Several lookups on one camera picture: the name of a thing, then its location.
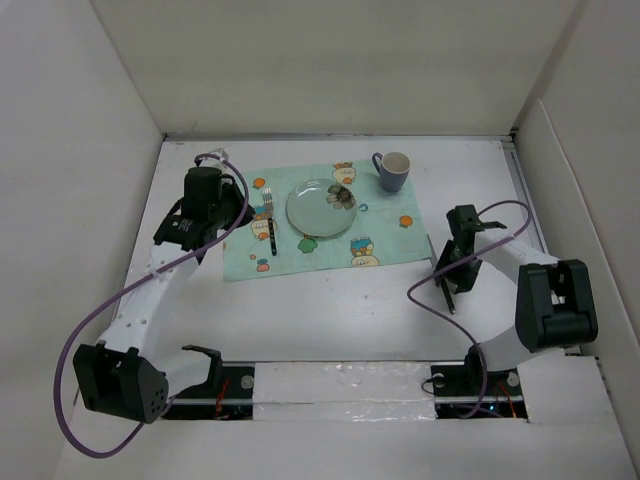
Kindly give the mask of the silver table knife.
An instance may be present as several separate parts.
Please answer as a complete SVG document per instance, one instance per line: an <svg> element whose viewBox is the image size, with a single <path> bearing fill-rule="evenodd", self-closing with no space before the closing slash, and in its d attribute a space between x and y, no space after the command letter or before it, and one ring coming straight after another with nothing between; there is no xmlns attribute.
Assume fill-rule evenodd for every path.
<svg viewBox="0 0 640 480"><path fill-rule="evenodd" d="M433 272L436 272L438 270L438 256L437 256L437 252L436 249L432 243L431 237L427 236L427 240L431 249L431 265L432 265L432 269ZM436 287L439 288L444 296L444 300L446 302L447 305L447 309L449 311L450 314L454 315L456 313L456 309L455 309L455 304L453 301L453 297L450 293L448 284L446 282L445 279L443 279L442 277L435 277L434 278L434 282L436 284Z"/></svg>

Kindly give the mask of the green floral plate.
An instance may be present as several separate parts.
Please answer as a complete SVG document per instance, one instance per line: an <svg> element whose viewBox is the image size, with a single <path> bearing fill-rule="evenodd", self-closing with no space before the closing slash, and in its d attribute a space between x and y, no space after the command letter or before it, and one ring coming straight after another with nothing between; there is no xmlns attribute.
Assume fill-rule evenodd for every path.
<svg viewBox="0 0 640 480"><path fill-rule="evenodd" d="M347 186L334 180L305 181L289 194L286 215L290 224L303 235L333 237L354 222L356 198Z"/></svg>

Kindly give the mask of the lavender mug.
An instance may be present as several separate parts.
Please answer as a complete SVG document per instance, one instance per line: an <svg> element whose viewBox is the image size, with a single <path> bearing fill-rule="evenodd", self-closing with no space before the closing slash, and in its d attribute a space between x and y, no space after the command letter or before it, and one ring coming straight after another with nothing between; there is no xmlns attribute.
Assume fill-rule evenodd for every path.
<svg viewBox="0 0 640 480"><path fill-rule="evenodd" d="M379 175L381 188L388 193L399 192L408 178L410 159L400 152L387 154L376 152L371 160Z"/></svg>

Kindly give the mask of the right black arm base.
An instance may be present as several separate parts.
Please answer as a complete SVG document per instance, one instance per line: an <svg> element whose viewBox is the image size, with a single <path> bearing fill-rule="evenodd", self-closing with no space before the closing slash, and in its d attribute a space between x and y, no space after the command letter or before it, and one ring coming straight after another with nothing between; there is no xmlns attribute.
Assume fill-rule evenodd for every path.
<svg viewBox="0 0 640 480"><path fill-rule="evenodd" d="M471 347L463 362L435 363L421 382L435 401L437 419L527 419L524 394L516 368L488 372Z"/></svg>

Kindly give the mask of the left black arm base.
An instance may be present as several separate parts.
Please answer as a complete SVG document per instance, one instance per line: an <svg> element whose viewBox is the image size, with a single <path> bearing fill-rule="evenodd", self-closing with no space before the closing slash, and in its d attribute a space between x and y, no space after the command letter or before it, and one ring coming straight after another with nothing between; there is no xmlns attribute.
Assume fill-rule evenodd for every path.
<svg viewBox="0 0 640 480"><path fill-rule="evenodd" d="M179 393L161 419L252 420L255 371L254 363L217 360L207 380Z"/></svg>

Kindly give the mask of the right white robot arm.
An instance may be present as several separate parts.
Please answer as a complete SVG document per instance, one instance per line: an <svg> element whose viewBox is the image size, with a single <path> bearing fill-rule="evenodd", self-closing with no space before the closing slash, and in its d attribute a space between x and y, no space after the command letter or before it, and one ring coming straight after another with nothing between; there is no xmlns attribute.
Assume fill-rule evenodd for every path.
<svg viewBox="0 0 640 480"><path fill-rule="evenodd" d="M473 205L456 206L446 215L451 238L446 242L435 278L447 308L453 297L470 292L481 266L492 265L516 285L514 325L472 346L465 356L462 381L473 393L494 387L498 372L511 370L542 352L593 342L599 327L587 265L561 260L515 238L493 235L504 229L485 222Z"/></svg>

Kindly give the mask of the fork with black handle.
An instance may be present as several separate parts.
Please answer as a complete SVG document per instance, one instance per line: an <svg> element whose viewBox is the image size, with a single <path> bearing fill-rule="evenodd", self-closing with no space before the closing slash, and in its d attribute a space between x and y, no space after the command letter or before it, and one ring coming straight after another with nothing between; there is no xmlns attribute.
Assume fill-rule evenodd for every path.
<svg viewBox="0 0 640 480"><path fill-rule="evenodd" d="M275 228L275 222L273 219L274 201L273 201L272 190L270 188L265 188L262 191L262 196L263 196L263 202L264 202L267 221L268 221L271 254L273 256L276 256L278 251L277 251L277 244L276 244L276 237L275 237L276 228Z"/></svg>

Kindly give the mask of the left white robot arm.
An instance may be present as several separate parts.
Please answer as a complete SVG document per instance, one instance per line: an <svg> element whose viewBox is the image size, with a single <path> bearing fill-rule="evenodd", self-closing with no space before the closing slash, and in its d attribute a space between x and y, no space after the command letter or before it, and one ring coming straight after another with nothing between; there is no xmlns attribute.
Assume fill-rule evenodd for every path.
<svg viewBox="0 0 640 480"><path fill-rule="evenodd" d="M222 387L222 359L212 348L186 345L157 353L161 328L187 280L208 249L251 220L246 196L219 168L196 166L184 179L184 194L153 237L148 280L127 293L117 318L94 345L82 344L73 367L87 409L150 424L170 398L194 389L212 396Z"/></svg>

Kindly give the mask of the green cartoon print cloth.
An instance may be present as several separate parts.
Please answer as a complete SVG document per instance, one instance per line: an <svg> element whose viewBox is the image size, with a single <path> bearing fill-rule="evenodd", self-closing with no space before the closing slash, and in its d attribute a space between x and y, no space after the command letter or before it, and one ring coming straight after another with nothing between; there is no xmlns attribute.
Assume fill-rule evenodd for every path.
<svg viewBox="0 0 640 480"><path fill-rule="evenodd" d="M411 182L397 193L384 191L369 160L263 168L244 175L250 189L251 222L237 229L224 246L223 277L228 282L349 267L416 262L431 256ZM287 219L286 201L300 183L329 179L347 186L357 215L339 235L308 237ZM272 190L277 255L271 254L262 191Z"/></svg>

